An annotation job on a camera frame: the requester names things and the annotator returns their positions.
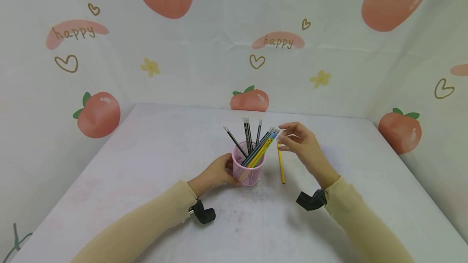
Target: person's right hand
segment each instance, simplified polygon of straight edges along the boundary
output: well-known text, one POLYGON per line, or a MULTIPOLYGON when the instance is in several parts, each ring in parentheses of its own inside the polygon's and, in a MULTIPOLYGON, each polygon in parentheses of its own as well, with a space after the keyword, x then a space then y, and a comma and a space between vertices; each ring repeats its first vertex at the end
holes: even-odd
POLYGON ((279 150, 295 153, 322 189, 332 186, 340 178, 320 150, 319 143, 310 130, 299 122, 279 126, 284 131, 278 136, 279 150))

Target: pencil holder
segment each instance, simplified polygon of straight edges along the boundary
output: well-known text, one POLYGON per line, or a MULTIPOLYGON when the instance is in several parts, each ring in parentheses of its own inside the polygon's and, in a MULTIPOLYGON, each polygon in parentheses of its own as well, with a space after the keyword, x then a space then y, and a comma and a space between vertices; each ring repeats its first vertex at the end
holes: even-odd
MULTIPOLYGON (((239 144, 243 151, 247 153, 247 143, 241 142, 239 144)), ((255 168, 246 168, 242 167, 242 162, 245 160, 245 156, 242 152, 237 148, 234 147, 233 152, 233 176, 240 180, 242 186, 249 187, 255 185, 258 180, 260 179, 260 175, 262 174, 262 166, 265 164, 266 156, 262 155, 260 160, 257 163, 255 168)))

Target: pencil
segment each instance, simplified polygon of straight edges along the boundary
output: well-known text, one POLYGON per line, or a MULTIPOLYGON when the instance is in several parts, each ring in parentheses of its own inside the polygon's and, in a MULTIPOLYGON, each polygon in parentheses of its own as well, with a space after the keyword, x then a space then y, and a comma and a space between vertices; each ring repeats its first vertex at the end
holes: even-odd
POLYGON ((244 150, 242 149, 241 145, 237 142, 237 140, 234 138, 233 134, 231 134, 231 132, 229 131, 228 127, 226 125, 223 126, 224 127, 224 130, 228 133, 229 137, 231 137, 231 139, 234 141, 235 143, 235 146, 237 146, 237 148, 240 150, 240 152, 242 152, 242 154, 247 157, 247 154, 244 152, 244 150))
POLYGON ((249 155, 250 155, 250 152, 252 152, 252 149, 250 149, 250 146, 252 144, 250 143, 249 132, 247 131, 247 119, 245 117, 243 119, 244 119, 244 131, 245 131, 245 140, 247 143, 247 151, 249 152, 249 155))
POLYGON ((280 141, 276 140, 278 145, 278 158, 279 158, 279 170, 281 171, 281 182, 284 184, 286 181, 284 180, 284 171, 283 171, 283 159, 281 158, 281 151, 280 151, 280 141))
POLYGON ((255 143, 255 146, 258 146, 258 141, 260 140, 260 131, 262 129, 262 121, 263 119, 260 118, 259 122, 258 122, 258 130, 257 130, 257 142, 255 143))
POLYGON ((254 149, 254 145, 253 145, 253 140, 252 140, 252 133, 250 132, 250 120, 249 120, 249 116, 245 116, 245 118, 247 119, 247 133, 249 134, 249 141, 250 141, 250 151, 252 151, 254 149))
MULTIPOLYGON (((248 168, 255 168, 258 162, 260 161, 261 157, 265 154, 266 150, 268 149, 268 146, 272 143, 272 141, 276 138, 277 134, 279 133, 279 130, 274 130, 273 133, 271 134, 272 138, 268 138, 268 140, 265 142, 265 144, 262 146, 262 148, 259 150, 258 154, 256 155, 256 160, 254 160, 248 168)), ((246 178, 246 175, 249 174, 249 171, 244 171, 242 175, 240 175, 239 180, 243 182, 246 178)))
POLYGON ((262 155, 265 154, 268 147, 270 147, 270 145, 273 143, 273 140, 275 140, 276 135, 278 134, 278 132, 279 132, 279 130, 278 131, 275 130, 274 133, 271 134, 271 137, 268 138, 267 142, 262 147, 260 152, 255 156, 255 159, 253 159, 252 163, 248 166, 248 168, 255 168, 257 166, 257 164, 260 161, 262 155))
POLYGON ((242 162, 242 166, 243 167, 247 167, 247 165, 250 164, 250 162, 252 161, 252 159, 256 156, 256 154, 262 149, 262 146, 264 146, 264 144, 266 143, 266 141, 268 140, 268 136, 265 136, 265 138, 262 138, 262 140, 260 141, 260 143, 258 144, 258 147, 255 147, 255 149, 252 151, 252 153, 249 154, 249 156, 247 156, 247 158, 245 159, 245 161, 242 162))

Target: yellow pencil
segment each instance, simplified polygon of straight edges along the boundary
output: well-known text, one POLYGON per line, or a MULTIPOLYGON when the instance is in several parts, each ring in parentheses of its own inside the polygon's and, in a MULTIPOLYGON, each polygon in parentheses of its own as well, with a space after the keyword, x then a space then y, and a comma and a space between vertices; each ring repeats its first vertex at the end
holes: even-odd
POLYGON ((268 139, 266 143, 263 145, 263 147, 260 149, 260 151, 257 153, 255 158, 253 158, 252 162, 248 165, 247 168, 253 168, 257 164, 257 162, 260 160, 261 156, 266 152, 270 144, 273 142, 273 139, 268 139))
MULTIPOLYGON (((270 144, 272 143, 274 139, 270 138, 268 139, 265 144, 262 146, 262 148, 259 150, 259 152, 255 155, 255 157, 252 159, 252 161, 250 162, 250 164, 247 166, 247 168, 253 168, 255 167, 255 165, 258 163, 258 161, 260 160, 261 156, 265 154, 266 150, 268 149, 268 146, 270 146, 270 144)), ((244 171, 244 173, 242 173, 240 175, 240 178, 239 180, 241 182, 244 182, 244 179, 246 178, 247 174, 250 173, 249 171, 244 171)))
MULTIPOLYGON (((280 142, 278 140, 276 140, 276 143, 278 145, 278 147, 280 146, 280 142)), ((286 183, 286 181, 284 180, 284 171, 283 171, 283 159, 281 158, 281 151, 280 149, 278 149, 278 158, 279 158, 279 169, 281 170, 281 182, 286 183)))

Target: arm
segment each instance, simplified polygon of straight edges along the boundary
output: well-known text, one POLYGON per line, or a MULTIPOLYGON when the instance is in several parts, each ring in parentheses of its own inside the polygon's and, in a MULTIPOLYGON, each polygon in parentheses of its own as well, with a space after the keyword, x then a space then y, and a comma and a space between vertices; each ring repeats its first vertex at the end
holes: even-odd
POLYGON ((354 187, 340 177, 320 150, 315 135, 304 125, 293 122, 279 126, 280 150, 294 152, 305 165, 327 198, 326 210, 344 229, 365 263, 414 262, 404 245, 367 206, 354 187))
POLYGON ((325 209, 350 238, 363 262, 414 262, 400 239, 344 178, 325 189, 325 209))
POLYGON ((162 195, 124 215, 93 238, 71 263, 130 263, 170 227, 189 217, 197 197, 223 183, 240 183, 226 171, 230 153, 220 156, 198 177, 177 182, 162 195))

